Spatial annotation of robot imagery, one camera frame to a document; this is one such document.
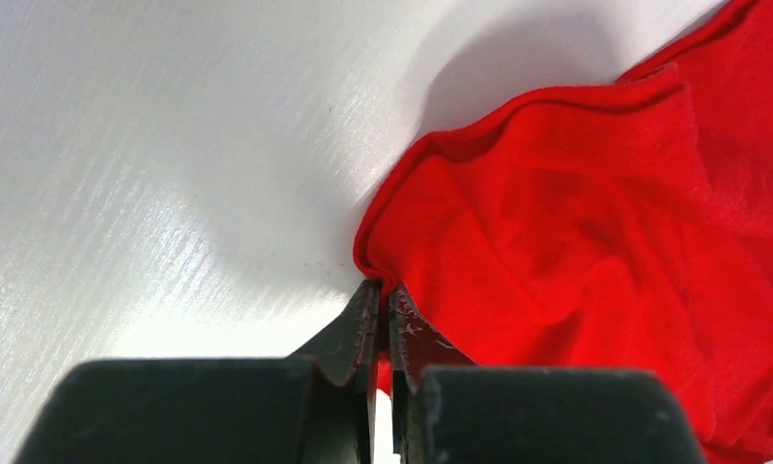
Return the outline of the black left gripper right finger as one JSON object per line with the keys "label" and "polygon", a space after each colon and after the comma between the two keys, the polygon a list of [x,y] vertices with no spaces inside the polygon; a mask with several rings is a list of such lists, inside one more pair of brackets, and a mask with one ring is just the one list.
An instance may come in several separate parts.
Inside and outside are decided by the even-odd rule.
{"label": "black left gripper right finger", "polygon": [[388,298],[393,448],[404,463],[702,463],[680,404],[652,373],[476,364]]}

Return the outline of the red t shirt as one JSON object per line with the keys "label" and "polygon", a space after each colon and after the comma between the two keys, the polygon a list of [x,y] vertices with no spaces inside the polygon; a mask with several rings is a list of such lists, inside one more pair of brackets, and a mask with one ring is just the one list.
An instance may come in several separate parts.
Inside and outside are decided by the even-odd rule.
{"label": "red t shirt", "polygon": [[709,462],[772,460],[773,1],[423,136],[353,256],[478,363],[651,370]]}

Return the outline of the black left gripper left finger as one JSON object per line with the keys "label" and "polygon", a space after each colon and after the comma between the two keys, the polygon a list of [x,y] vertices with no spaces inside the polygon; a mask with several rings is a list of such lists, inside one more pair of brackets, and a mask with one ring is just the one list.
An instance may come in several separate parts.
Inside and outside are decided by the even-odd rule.
{"label": "black left gripper left finger", "polygon": [[19,463],[369,463],[379,283],[284,358],[85,362],[50,394]]}

